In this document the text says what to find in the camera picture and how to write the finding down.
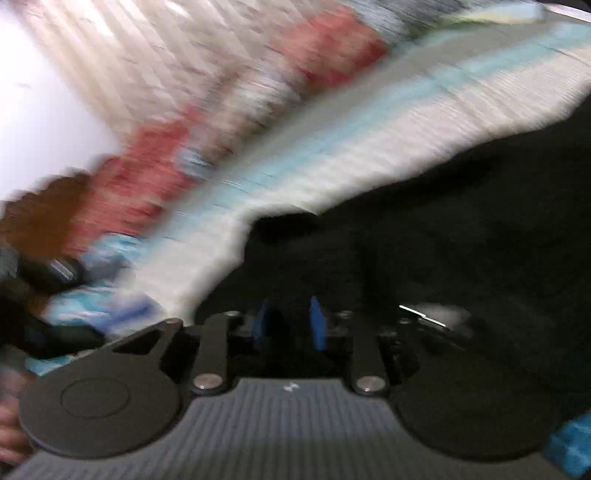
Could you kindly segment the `black pants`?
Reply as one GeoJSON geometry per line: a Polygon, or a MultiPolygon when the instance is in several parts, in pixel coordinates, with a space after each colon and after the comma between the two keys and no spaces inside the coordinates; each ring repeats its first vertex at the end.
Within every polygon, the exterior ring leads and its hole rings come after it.
{"type": "Polygon", "coordinates": [[[514,457],[590,408],[590,104],[321,214],[263,216],[204,323],[267,301],[253,376],[318,371],[310,302],[375,334],[394,410],[427,446],[514,457]]]}

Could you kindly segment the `chevron patterned bedspread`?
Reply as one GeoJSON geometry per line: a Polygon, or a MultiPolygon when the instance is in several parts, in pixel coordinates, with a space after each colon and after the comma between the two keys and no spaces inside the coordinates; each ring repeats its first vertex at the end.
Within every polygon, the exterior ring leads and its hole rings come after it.
{"type": "Polygon", "coordinates": [[[474,144],[535,129],[566,116],[589,85],[585,13],[430,35],[231,159],[150,237],[104,237],[94,254],[123,252],[130,266],[106,287],[57,297],[46,316],[75,322],[149,297],[165,315],[187,318],[242,260],[257,215],[322,211],[474,144]]]}

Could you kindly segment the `red patchwork quilt roll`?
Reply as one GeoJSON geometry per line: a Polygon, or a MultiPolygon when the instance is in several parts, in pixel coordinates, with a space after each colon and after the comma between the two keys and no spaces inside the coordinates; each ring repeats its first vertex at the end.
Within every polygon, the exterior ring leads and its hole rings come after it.
{"type": "Polygon", "coordinates": [[[287,28],[259,59],[224,76],[176,119],[142,125],[123,154],[98,169],[70,223],[64,253],[82,253],[107,232],[145,233],[250,136],[311,94],[348,83],[387,51],[377,31],[346,6],[287,28]]]}

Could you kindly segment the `floral pleated curtain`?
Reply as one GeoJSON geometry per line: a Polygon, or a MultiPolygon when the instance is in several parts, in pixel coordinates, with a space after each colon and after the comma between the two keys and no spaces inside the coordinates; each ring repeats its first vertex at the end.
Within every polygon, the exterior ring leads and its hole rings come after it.
{"type": "Polygon", "coordinates": [[[118,137],[174,114],[330,1],[14,1],[49,59],[118,137]]]}

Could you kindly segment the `grey blue knitted blanket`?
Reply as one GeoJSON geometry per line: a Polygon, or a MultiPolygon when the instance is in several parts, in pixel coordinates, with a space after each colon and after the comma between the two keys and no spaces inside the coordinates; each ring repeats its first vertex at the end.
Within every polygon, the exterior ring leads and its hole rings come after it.
{"type": "Polygon", "coordinates": [[[520,25],[543,20],[537,1],[344,1],[363,22],[383,33],[436,25],[483,23],[520,25]]]}

